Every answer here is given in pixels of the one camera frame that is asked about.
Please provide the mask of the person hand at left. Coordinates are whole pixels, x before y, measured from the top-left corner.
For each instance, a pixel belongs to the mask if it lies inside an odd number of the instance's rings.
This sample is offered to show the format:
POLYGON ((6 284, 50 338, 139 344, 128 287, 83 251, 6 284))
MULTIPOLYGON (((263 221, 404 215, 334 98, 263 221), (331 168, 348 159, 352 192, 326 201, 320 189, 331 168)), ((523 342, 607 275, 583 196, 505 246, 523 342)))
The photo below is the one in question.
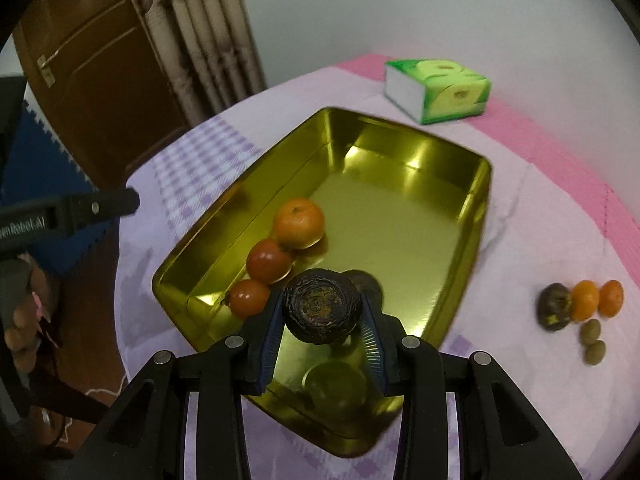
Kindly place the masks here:
POLYGON ((3 340, 17 371, 29 374, 36 365, 40 321, 50 321, 54 305, 47 275, 29 254, 1 263, 3 340))

